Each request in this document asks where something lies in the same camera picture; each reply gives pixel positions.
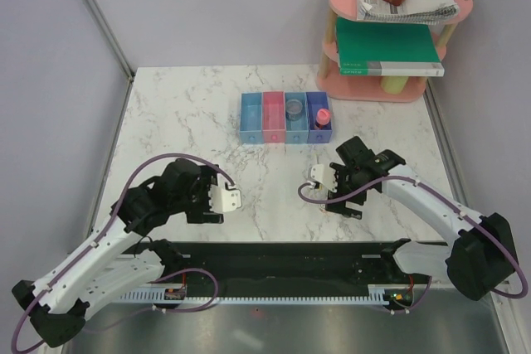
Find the pink cap glue bottle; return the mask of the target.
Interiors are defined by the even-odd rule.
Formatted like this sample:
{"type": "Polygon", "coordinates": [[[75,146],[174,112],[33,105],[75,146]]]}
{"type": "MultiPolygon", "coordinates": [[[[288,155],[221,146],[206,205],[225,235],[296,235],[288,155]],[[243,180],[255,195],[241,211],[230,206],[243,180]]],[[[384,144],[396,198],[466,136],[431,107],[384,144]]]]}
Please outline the pink cap glue bottle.
{"type": "Polygon", "coordinates": [[[316,129],[324,129],[331,120],[331,113],[326,108],[320,108],[316,112],[314,127],[316,129]]]}

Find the clear paperclip jar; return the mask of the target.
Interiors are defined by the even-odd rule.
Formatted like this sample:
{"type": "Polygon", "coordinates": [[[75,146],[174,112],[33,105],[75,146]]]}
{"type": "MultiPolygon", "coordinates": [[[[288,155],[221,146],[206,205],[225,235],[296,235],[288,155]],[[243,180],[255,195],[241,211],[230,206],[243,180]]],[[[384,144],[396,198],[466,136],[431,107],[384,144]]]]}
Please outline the clear paperclip jar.
{"type": "Polygon", "coordinates": [[[288,99],[285,102],[285,114],[289,121],[297,121],[305,116],[305,105],[301,99],[288,99]]]}

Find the pink drawer bin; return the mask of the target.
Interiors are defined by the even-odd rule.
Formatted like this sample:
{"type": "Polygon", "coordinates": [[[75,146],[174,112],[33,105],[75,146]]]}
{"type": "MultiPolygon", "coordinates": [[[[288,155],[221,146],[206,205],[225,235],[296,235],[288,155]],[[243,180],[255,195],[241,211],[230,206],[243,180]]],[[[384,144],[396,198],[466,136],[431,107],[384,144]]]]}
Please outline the pink drawer bin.
{"type": "Polygon", "coordinates": [[[267,91],[262,95],[262,133],[265,143],[285,141],[285,93],[267,91]]]}

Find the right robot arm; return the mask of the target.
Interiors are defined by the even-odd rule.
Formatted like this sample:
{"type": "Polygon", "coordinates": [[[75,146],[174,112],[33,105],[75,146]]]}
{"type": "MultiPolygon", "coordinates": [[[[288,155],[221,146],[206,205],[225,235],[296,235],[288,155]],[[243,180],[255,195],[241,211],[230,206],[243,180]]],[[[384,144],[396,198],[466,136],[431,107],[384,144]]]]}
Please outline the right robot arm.
{"type": "Polygon", "coordinates": [[[329,191],[327,211],[360,218],[361,211],[349,210],[347,203],[362,205],[368,190],[375,189],[416,214],[445,242],[399,240],[380,261],[385,280],[396,283],[408,274],[446,277],[464,296],[479,300],[511,274],[522,273],[509,223],[500,214],[484,216],[439,193],[395,152],[375,153],[358,136],[336,152],[341,163],[312,172],[329,191]]]}

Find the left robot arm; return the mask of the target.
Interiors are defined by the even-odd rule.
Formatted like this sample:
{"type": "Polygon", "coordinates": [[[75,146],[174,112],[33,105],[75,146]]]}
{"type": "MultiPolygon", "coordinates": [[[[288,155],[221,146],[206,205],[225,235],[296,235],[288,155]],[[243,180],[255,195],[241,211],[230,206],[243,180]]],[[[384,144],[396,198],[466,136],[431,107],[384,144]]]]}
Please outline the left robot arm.
{"type": "Polygon", "coordinates": [[[212,277],[204,269],[185,269],[183,257],[167,240],[152,241],[132,259],[107,270],[171,216],[183,213],[189,223],[215,224],[241,207],[240,190],[218,165],[184,153],[165,157],[170,162],[161,175],[136,187],[126,182],[106,223],[58,266],[36,281],[22,280],[12,288],[24,310],[12,336],[12,352],[21,352],[17,340],[25,322],[41,339],[35,349],[61,347],[103,307],[141,285],[173,282],[193,273],[212,277]]]}

